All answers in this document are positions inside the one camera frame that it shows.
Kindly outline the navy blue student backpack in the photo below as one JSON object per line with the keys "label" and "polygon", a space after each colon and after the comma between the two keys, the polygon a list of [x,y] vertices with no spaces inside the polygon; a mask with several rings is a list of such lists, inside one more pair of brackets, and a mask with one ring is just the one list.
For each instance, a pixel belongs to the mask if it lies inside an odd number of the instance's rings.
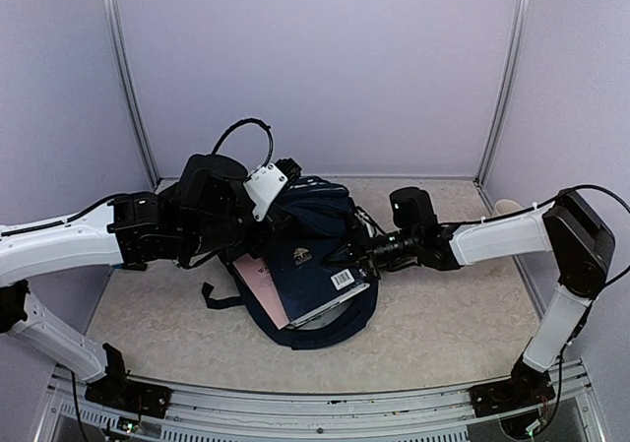
{"label": "navy blue student backpack", "polygon": [[356,235],[372,231],[360,218],[348,189],[305,176],[279,197],[288,227],[259,258],[242,247],[220,254],[238,294],[212,296],[208,308],[242,306],[274,343],[292,350],[338,345],[362,331],[373,316],[378,280],[364,262],[353,264],[347,250]]}

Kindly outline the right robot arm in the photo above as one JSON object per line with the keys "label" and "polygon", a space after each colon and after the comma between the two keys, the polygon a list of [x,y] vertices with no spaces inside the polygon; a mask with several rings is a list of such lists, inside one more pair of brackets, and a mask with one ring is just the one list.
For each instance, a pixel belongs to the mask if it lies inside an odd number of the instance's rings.
{"label": "right robot arm", "polygon": [[522,407],[540,392],[540,375],[579,334],[599,295],[625,275],[610,273],[616,239],[582,196],[584,189],[565,188],[502,216],[441,222],[427,191],[401,188],[390,195],[395,231],[355,233],[336,250],[341,258],[337,265],[369,265],[374,270],[419,266],[450,272],[504,257],[552,254],[558,287],[514,366],[515,376],[503,386],[504,399]]}

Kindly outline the pink booklet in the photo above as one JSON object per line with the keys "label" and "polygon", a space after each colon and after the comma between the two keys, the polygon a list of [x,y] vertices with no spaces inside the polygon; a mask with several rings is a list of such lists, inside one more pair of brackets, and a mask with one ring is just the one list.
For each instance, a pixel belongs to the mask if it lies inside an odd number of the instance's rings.
{"label": "pink booklet", "polygon": [[233,265],[274,326],[279,330],[287,327],[289,320],[265,261],[246,254],[238,258]]}

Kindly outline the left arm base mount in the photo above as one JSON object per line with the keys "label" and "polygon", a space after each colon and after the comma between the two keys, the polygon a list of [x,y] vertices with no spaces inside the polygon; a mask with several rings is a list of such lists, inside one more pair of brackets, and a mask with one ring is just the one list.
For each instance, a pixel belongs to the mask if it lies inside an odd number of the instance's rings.
{"label": "left arm base mount", "polygon": [[87,384],[85,399],[104,407],[164,419],[172,391],[165,386],[128,377],[122,353],[103,344],[106,356],[104,375]]}

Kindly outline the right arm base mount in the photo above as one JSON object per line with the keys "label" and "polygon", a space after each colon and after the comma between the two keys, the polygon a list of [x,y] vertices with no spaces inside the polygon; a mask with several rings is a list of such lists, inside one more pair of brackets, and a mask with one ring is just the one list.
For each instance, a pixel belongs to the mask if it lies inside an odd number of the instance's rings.
{"label": "right arm base mount", "polygon": [[508,378],[469,389],[476,417],[495,415],[551,401],[556,397],[549,372],[535,370],[520,357]]}

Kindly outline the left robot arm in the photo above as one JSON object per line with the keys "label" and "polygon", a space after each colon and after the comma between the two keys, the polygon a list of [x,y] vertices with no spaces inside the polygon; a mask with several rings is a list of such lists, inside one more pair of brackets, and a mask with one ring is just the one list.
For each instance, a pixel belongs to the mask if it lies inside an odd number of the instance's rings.
{"label": "left robot arm", "polygon": [[138,397],[116,351],[45,311],[29,289],[34,276],[88,266],[173,260],[201,266],[247,238],[284,187],[270,162],[248,171],[218,154],[189,158],[160,193],[115,194],[72,216],[1,228],[1,330],[63,364],[120,408]]}

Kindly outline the dark blue notebook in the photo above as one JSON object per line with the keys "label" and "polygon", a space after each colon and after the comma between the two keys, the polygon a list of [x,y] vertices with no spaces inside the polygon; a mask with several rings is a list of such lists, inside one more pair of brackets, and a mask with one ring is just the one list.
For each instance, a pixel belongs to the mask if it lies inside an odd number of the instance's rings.
{"label": "dark blue notebook", "polygon": [[370,288],[357,269],[340,268],[340,238],[282,240],[263,259],[292,328]]}

